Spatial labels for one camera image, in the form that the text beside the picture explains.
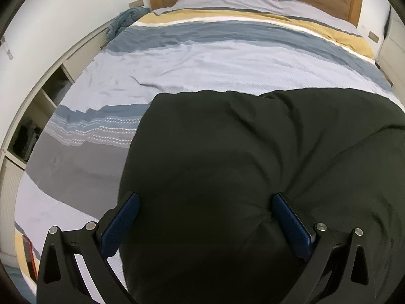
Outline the striped duvet cover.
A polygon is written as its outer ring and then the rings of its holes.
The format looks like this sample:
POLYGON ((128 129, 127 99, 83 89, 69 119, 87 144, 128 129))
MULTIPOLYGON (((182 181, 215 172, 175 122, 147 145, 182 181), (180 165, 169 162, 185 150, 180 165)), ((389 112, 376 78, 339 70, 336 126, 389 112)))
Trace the striped duvet cover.
MULTIPOLYGON (((404 112, 360 34, 313 20, 230 8, 152 11, 127 27, 67 91, 22 176, 16 247, 35 295, 23 236, 32 243, 39 273, 51 227, 81 229, 116 207, 127 194, 119 188, 130 144, 156 96, 201 91, 262 96, 299 89, 364 91, 387 98, 404 112)), ((107 262, 128 291, 121 245, 107 262)), ((104 303, 84 260, 75 259, 92 299, 104 303)))

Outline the white low shelf unit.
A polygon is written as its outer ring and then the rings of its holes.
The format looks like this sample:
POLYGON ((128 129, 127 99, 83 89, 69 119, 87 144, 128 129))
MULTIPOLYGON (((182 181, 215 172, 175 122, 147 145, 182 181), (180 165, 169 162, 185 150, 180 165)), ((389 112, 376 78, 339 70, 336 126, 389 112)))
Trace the white low shelf unit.
POLYGON ((14 248, 14 209, 26 162, 14 153, 12 147, 22 119, 28 117, 40 128, 45 127, 57 107, 44 90, 45 87, 54 84, 50 78, 55 78, 55 73, 63 74, 70 83, 74 83, 84 68, 105 47, 106 30, 110 24, 111 22, 107 21, 88 33, 46 70, 24 99, 6 132, 1 144, 1 262, 5 265, 14 268, 18 266, 14 248))

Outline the right wall switch plate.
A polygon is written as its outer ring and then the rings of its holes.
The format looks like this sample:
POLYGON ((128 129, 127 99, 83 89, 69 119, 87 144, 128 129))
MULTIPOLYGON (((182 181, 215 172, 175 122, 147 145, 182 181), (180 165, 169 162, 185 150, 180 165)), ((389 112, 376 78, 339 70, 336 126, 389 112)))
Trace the right wall switch plate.
POLYGON ((375 43, 378 43, 380 39, 379 36, 374 34, 372 31, 369 32, 369 38, 375 43))

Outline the black puffer coat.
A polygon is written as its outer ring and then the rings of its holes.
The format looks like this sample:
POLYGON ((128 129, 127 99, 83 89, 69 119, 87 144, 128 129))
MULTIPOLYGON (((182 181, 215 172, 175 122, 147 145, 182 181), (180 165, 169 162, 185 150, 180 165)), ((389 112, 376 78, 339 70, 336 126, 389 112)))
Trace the black puffer coat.
POLYGON ((279 303, 303 262, 270 211, 278 192, 335 231, 364 231, 377 303, 404 277, 404 112, 376 94, 160 94, 119 192, 139 196, 120 247, 138 303, 279 303))

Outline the red flat object on bed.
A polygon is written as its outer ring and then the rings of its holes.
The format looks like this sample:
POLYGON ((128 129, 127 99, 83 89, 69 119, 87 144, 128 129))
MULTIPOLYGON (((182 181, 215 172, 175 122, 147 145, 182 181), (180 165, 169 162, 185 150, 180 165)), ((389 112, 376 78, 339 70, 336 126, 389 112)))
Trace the red flat object on bed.
POLYGON ((32 250, 32 243, 25 235, 23 236, 23 248, 24 248, 24 255, 25 255, 28 273, 29 273, 32 281, 34 283, 37 283, 38 282, 38 273, 37 273, 36 264, 35 264, 34 251, 32 250))

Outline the blue crumpled cloth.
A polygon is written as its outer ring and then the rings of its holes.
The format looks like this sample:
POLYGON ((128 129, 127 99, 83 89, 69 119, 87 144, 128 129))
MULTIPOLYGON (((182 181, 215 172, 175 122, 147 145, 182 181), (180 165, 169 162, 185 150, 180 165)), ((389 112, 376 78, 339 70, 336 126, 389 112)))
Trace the blue crumpled cloth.
POLYGON ((112 20, 106 30, 107 41, 113 40, 120 33, 122 33, 127 27, 138 21, 142 16, 145 16, 151 11, 146 7, 134 7, 129 8, 121 12, 116 18, 112 20))

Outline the left wall switch plate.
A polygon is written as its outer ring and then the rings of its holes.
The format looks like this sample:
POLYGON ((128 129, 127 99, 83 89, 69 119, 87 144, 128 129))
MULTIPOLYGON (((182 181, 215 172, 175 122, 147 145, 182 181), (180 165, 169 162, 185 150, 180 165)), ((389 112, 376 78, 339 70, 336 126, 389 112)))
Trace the left wall switch plate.
POLYGON ((138 8, 144 6, 144 0, 136 0, 128 4, 129 8, 138 8))

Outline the wall switch plate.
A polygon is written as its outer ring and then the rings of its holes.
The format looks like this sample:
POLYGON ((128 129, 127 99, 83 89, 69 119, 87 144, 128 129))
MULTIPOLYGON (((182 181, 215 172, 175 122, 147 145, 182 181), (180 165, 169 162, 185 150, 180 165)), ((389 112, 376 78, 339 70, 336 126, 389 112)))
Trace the wall switch plate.
POLYGON ((374 34, 372 31, 369 32, 369 38, 375 43, 378 43, 380 39, 379 36, 374 34))
POLYGON ((128 4, 129 8, 138 8, 144 6, 144 0, 136 0, 128 4))

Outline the striped pillow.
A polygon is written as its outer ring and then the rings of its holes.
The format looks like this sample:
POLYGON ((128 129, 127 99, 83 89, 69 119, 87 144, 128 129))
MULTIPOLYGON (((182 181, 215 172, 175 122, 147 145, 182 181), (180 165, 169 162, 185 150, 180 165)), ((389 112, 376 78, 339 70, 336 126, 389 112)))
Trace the striped pillow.
POLYGON ((317 23, 328 25, 336 30, 342 30, 343 32, 357 36, 360 34, 356 26, 348 21, 331 16, 310 4, 296 0, 178 0, 172 7, 159 8, 153 12, 160 15, 168 11, 192 8, 230 8, 244 11, 267 12, 280 16, 313 20, 317 23))

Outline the white wardrobe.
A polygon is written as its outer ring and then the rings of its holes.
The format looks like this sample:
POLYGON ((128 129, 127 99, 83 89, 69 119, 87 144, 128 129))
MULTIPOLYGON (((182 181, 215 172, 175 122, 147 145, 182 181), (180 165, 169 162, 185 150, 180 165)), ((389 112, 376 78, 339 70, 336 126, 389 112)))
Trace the white wardrobe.
POLYGON ((384 38, 377 63, 392 83, 394 94, 404 104, 405 80, 405 28, 404 23, 391 7, 387 35, 384 38))

